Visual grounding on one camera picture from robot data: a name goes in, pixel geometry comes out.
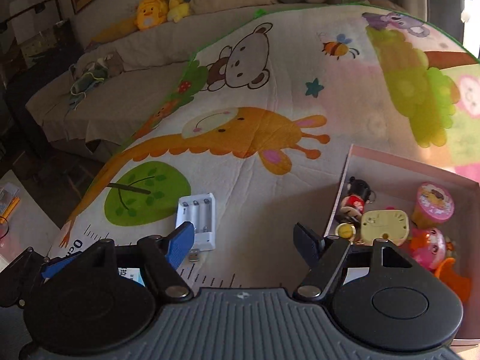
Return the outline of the white battery charger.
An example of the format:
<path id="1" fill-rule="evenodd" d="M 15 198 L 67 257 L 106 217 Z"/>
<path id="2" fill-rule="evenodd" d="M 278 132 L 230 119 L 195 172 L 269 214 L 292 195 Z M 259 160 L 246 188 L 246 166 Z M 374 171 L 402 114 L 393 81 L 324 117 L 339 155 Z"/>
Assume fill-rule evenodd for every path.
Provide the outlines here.
<path id="1" fill-rule="evenodd" d="M 212 193 L 179 198 L 176 226 L 184 222 L 193 224 L 194 249 L 206 252 L 216 248 L 216 199 Z"/>

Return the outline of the orange translucent toy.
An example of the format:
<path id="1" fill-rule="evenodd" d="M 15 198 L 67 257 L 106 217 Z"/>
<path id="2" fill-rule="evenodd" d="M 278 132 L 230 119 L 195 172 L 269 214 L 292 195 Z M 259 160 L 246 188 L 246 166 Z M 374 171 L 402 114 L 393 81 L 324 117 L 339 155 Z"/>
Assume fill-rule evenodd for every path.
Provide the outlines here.
<path id="1" fill-rule="evenodd" d="M 456 259 L 446 258 L 440 263 L 434 275 L 459 297 L 462 303 L 470 299 L 472 282 L 470 278 L 459 275 L 454 270 Z"/>

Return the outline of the blue white tissue pack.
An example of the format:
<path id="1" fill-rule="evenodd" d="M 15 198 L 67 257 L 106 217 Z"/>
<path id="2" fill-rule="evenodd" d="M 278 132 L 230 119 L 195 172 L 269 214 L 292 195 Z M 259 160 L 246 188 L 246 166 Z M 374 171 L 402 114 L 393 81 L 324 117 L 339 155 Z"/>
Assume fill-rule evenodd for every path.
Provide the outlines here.
<path id="1" fill-rule="evenodd" d="M 136 283 L 138 283 L 142 286 L 145 285 L 145 283 L 143 281 L 143 278 L 142 278 L 142 274 L 141 274 L 139 268 L 136 268 L 136 267 L 128 267 L 128 268 L 119 267 L 118 272 L 119 272 L 119 275 L 121 277 L 124 277 L 126 279 L 130 279 L 132 281 L 135 281 Z"/>

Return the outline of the small usb dongle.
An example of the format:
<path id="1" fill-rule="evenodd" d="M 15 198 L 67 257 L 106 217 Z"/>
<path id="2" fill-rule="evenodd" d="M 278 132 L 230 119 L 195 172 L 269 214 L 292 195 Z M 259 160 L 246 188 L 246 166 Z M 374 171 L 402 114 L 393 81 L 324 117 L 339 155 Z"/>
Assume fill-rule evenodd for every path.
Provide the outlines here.
<path id="1" fill-rule="evenodd" d="M 200 250 L 199 249 L 191 249 L 188 254 L 188 259 L 191 263 L 196 263 L 200 259 Z"/>

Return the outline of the black-haired doll figure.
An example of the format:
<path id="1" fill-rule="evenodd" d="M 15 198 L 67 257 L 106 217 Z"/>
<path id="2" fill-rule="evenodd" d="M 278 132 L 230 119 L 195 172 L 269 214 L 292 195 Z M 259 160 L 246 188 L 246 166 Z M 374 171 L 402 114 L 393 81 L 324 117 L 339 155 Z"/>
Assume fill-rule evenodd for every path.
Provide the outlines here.
<path id="1" fill-rule="evenodd" d="M 351 176 L 346 185 L 346 196 L 339 203 L 335 220 L 339 224 L 348 223 L 360 226 L 361 218 L 368 203 L 374 203 L 376 193 L 370 185 Z"/>

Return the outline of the cream yellow toy case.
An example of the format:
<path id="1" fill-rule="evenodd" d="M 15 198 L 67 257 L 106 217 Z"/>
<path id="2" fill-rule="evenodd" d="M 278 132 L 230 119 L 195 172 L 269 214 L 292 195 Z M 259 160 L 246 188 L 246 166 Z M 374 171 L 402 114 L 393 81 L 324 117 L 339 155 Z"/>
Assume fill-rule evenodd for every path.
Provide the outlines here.
<path id="1" fill-rule="evenodd" d="M 372 245 L 376 239 L 402 245 L 409 235 L 408 216 L 401 210 L 367 211 L 360 221 L 360 237 L 365 245 Z"/>

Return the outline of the pink fish toy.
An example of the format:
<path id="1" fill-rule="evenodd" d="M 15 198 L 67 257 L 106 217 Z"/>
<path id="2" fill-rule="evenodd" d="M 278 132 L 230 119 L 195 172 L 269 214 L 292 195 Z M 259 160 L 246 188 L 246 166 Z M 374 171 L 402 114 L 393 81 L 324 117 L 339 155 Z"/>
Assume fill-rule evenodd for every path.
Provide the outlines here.
<path id="1" fill-rule="evenodd" d="M 422 267 L 434 272 L 445 259 L 456 257 L 456 242 L 437 228 L 413 228 L 408 252 Z"/>

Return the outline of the pink cardboard box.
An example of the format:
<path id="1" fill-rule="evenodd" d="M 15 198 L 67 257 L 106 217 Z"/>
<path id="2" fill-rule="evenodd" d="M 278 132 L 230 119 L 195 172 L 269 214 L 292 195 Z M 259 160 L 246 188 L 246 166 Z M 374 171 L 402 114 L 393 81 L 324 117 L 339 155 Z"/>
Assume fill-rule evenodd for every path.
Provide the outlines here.
<path id="1" fill-rule="evenodd" d="M 373 210 L 393 206 L 410 214 L 416 203 L 417 188 L 423 182 L 443 186 L 451 194 L 455 211 L 440 229 L 456 242 L 458 274 L 471 280 L 469 300 L 453 345 L 479 343 L 479 183 L 456 173 L 393 154 L 352 145 L 344 162 L 332 211 L 346 192 L 351 176 L 366 181 L 376 193 Z"/>

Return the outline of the pink lidded cup toy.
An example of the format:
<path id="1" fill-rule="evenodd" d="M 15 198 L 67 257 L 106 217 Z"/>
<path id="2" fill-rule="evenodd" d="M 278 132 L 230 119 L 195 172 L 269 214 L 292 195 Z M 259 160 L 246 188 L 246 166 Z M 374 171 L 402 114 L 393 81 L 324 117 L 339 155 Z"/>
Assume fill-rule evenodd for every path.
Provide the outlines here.
<path id="1" fill-rule="evenodd" d="M 455 212 L 450 193 L 431 182 L 422 183 L 416 192 L 416 204 L 411 221 L 419 229 L 435 228 L 447 222 Z"/>

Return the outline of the cartoon play mat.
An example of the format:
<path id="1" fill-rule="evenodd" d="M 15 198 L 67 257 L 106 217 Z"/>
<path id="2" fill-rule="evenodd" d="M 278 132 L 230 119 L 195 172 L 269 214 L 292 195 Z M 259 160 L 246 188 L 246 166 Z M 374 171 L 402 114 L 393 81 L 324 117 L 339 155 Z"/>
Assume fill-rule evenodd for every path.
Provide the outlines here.
<path id="1" fill-rule="evenodd" d="M 410 16 L 347 4 L 264 14 L 201 49 L 157 116 L 95 177 L 49 255 L 167 235 L 216 199 L 195 287 L 286 286 L 300 222 L 323 232 L 351 145 L 449 170 L 479 163 L 479 59 Z"/>

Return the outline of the beige covered sofa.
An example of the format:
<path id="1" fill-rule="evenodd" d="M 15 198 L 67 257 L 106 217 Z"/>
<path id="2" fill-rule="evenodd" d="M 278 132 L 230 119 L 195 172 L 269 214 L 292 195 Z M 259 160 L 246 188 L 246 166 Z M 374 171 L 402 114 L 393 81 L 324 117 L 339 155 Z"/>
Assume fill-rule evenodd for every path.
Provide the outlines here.
<path id="1" fill-rule="evenodd" d="M 408 158 L 424 151 L 407 119 L 394 112 L 370 42 L 394 42 L 396 63 L 426 69 L 429 53 L 448 49 L 431 25 L 372 5 L 244 7 L 193 15 L 106 43 L 82 55 L 30 97 L 27 109 L 56 148 L 108 154 L 179 133 L 217 108 L 257 107 L 290 119 L 326 117 L 327 154 L 350 144 Z M 117 52 L 124 71 L 94 88 L 75 110 L 68 100 L 84 67 Z"/>

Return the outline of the green crumpled cloth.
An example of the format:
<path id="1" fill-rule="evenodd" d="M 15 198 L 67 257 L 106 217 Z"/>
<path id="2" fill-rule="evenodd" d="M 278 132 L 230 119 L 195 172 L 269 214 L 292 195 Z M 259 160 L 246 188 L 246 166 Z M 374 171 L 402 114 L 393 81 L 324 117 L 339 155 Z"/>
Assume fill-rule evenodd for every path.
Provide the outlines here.
<path id="1" fill-rule="evenodd" d="M 117 52 L 111 52 L 88 63 L 73 81 L 68 100 L 69 110 L 75 110 L 93 89 L 124 71 L 123 61 Z"/>

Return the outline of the yellow duck plush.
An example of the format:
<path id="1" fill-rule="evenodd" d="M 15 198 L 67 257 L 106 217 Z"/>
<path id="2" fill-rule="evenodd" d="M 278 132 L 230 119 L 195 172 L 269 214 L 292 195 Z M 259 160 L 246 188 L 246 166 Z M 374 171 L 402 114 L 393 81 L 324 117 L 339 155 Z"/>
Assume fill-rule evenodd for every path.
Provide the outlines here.
<path id="1" fill-rule="evenodd" d="M 168 4 L 165 0 L 142 0 L 137 7 L 135 24 L 140 31 L 167 22 Z"/>

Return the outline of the small yellow plush toy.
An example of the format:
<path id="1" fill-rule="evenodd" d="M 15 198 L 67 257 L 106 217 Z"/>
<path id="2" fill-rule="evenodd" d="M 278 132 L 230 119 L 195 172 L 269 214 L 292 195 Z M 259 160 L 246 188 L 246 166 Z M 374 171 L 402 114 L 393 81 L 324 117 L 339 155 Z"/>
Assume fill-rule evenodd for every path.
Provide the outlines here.
<path id="1" fill-rule="evenodd" d="M 167 21 L 178 23 L 191 15 L 191 7 L 185 0 L 161 0 L 167 5 Z"/>

